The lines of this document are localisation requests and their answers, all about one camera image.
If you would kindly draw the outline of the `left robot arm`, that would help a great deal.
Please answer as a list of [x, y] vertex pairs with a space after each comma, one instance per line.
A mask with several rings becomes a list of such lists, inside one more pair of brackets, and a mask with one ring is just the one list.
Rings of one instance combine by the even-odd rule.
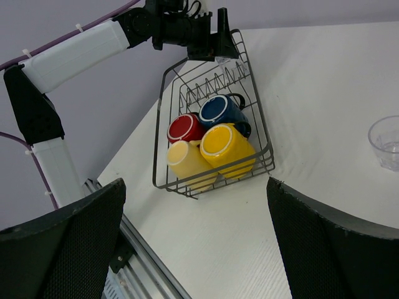
[[1, 66], [14, 116], [55, 208], [83, 198], [84, 191], [65, 141], [62, 122], [48, 93], [99, 62], [150, 40], [185, 47], [190, 60], [238, 58], [228, 11], [191, 10], [190, 1], [132, 1], [76, 30]]

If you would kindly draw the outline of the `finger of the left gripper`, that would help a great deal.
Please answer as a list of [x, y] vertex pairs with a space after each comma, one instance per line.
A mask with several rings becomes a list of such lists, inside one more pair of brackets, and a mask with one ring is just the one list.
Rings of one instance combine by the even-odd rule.
[[218, 9], [218, 28], [214, 35], [214, 55], [230, 59], [239, 57], [229, 28], [228, 10], [225, 7]]

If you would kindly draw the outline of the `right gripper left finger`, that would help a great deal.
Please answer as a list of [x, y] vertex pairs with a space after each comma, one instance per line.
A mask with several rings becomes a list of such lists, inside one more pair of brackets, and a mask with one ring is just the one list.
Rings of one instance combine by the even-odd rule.
[[126, 200], [118, 178], [1, 231], [1, 298], [101, 298]]

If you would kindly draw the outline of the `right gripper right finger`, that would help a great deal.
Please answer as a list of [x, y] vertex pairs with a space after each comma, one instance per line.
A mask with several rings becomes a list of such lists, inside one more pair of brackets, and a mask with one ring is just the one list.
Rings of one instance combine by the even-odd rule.
[[398, 298], [398, 229], [269, 178], [267, 203], [293, 298]]

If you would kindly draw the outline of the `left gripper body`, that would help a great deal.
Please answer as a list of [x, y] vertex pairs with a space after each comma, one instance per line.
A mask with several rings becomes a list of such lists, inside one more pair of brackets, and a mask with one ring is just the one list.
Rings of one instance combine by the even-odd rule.
[[212, 12], [205, 12], [200, 15], [190, 16], [185, 14], [188, 21], [189, 35], [186, 38], [185, 46], [188, 59], [197, 61], [214, 61], [214, 53], [211, 37], [211, 17]]

